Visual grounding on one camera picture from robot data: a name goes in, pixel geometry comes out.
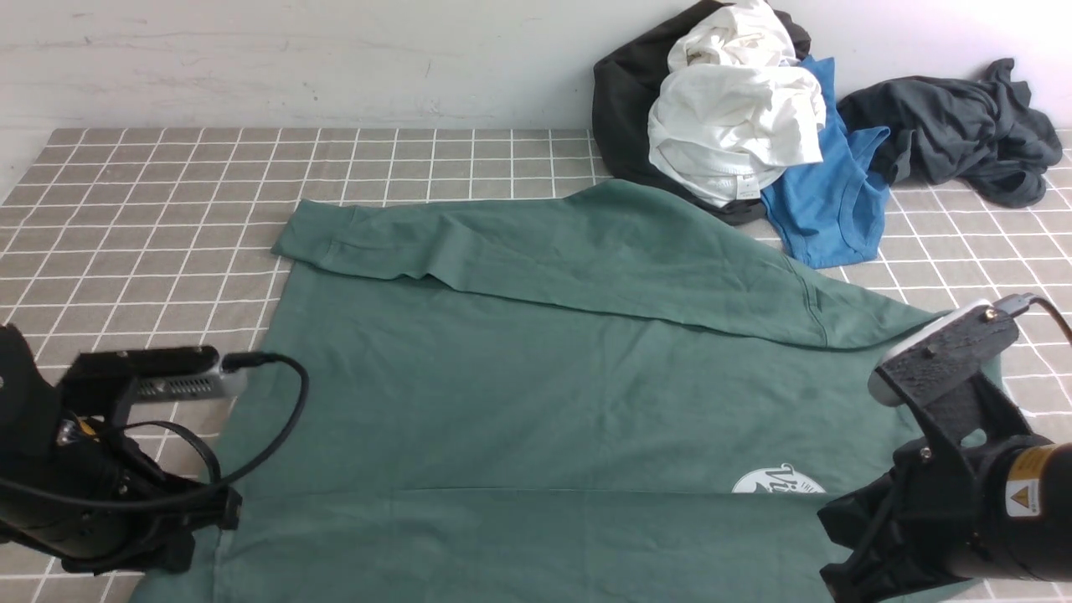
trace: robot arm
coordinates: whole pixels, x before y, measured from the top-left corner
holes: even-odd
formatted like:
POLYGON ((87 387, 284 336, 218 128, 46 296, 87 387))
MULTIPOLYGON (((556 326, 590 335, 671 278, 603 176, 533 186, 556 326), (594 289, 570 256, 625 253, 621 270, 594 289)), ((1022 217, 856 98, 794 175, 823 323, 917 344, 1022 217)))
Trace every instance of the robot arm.
POLYGON ((283 443, 307 394, 308 373, 286 356, 221 357, 211 347, 81 354, 54 387, 18 329, 0 326, 0 541, 54 555, 68 572, 183 572, 193 531, 238 526, 241 497, 230 484, 283 443), (148 422, 194 447, 208 484, 162 470, 124 433, 146 425, 128 424, 134 403, 236 396, 247 369, 271 362, 298 371, 298 403, 271 444, 227 476, 212 451, 180 425, 148 422))
POLYGON ((1072 444, 1034 433, 982 366, 1018 337, 1014 317, 1046 300, 1013 295, 962 308, 892 349, 869 388, 905 405, 923 438, 893 469, 819 512, 852 549, 820 572, 838 603, 864 603, 969 578, 1072 579, 1072 444))

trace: pile of clothes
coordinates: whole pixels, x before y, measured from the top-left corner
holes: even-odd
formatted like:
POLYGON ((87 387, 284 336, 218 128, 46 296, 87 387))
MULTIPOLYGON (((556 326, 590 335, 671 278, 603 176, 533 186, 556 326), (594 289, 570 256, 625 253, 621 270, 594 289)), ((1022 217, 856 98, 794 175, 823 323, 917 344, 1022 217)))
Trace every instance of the pile of clothes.
POLYGON ((766 217, 815 268, 873 260, 890 185, 962 178, 1009 207, 1061 159, 1012 59, 978 82, 907 77, 837 102, 833 59, 763 0, 702 0, 596 63, 592 122, 615 177, 730 224, 766 217))

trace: white wall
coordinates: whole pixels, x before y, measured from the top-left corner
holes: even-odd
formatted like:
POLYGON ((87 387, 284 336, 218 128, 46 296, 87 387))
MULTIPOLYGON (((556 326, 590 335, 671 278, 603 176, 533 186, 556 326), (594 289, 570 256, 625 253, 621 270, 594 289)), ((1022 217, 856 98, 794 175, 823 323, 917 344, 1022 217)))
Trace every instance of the white wall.
MULTIPOLYGON (((772 0, 844 93, 1018 59, 1072 126, 1072 3, 772 0)), ((585 127, 591 65, 689 0, 4 0, 0 129, 585 127)))

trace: warning label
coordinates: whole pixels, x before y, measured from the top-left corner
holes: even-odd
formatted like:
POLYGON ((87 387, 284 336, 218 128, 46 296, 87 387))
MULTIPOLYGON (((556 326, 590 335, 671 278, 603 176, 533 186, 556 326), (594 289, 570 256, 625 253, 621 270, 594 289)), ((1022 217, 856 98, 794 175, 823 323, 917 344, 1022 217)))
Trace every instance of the warning label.
POLYGON ((1028 494, 1027 494, 1028 489, 1029 488, 1027 486, 1024 486, 1023 488, 1019 489, 1018 492, 1012 495, 1012 500, 1014 502, 1018 502, 1019 505, 1023 506, 1024 509, 1030 509, 1031 508, 1031 505, 1029 504, 1030 501, 1031 501, 1031 497, 1028 496, 1028 494))
POLYGON ((1011 480, 1006 483, 1006 513, 1010 517, 1042 515, 1038 480, 1011 480))

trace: yellow warning sticker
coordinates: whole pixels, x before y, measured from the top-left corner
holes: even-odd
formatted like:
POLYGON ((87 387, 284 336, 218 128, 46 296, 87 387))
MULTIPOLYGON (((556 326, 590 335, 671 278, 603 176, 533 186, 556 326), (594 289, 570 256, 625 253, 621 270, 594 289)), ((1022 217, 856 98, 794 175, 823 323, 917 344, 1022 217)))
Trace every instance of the yellow warning sticker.
POLYGON ((1009 469, 1009 481, 1038 480, 1042 477, 1042 470, 1049 460, 1049 455, 1057 450, 1057 444, 1046 446, 1036 446, 1019 453, 1015 462, 1009 469))
POLYGON ((1019 491, 1017 491, 1016 494, 1012 495, 1009 498, 1011 498, 1013 502, 1019 503, 1019 505, 1023 506, 1024 509, 1030 509, 1031 505, 1028 503, 1031 501, 1031 497, 1030 495, 1028 495, 1028 490, 1030 490, 1030 488, 1024 486, 1023 488, 1019 489, 1019 491))
POLYGON ((1010 517, 1042 515, 1038 480, 1013 480, 1006 483, 1006 513, 1010 517))

